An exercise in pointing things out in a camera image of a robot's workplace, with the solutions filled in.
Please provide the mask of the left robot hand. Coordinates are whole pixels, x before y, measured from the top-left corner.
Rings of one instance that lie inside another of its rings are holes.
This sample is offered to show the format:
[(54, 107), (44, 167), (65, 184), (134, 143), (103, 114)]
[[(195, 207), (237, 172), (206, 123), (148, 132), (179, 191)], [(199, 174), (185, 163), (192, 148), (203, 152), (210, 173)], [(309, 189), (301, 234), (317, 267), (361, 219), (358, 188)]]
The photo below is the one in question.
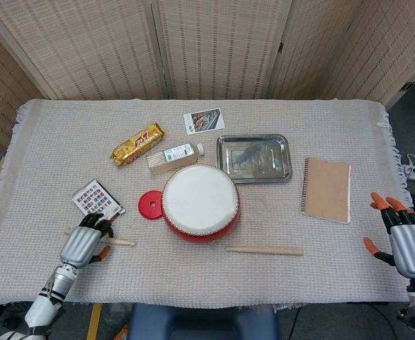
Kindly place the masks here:
[(108, 235), (113, 237), (112, 222), (103, 219), (103, 213), (89, 213), (70, 233), (59, 257), (63, 264), (76, 269), (84, 268), (89, 264), (101, 262), (108, 255), (110, 246), (95, 254), (101, 238)]

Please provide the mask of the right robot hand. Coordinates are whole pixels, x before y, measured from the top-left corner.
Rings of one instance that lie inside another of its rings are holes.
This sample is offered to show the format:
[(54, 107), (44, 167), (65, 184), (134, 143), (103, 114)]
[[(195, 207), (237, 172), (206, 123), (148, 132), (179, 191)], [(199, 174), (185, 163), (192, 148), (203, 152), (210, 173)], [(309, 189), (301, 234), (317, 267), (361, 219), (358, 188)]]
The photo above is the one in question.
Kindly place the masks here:
[(392, 252), (379, 250), (368, 237), (363, 239), (365, 248), (376, 259), (394, 266), (400, 275), (415, 279), (415, 212), (395, 198), (382, 198), (376, 192), (371, 198), (370, 206), (380, 211)]

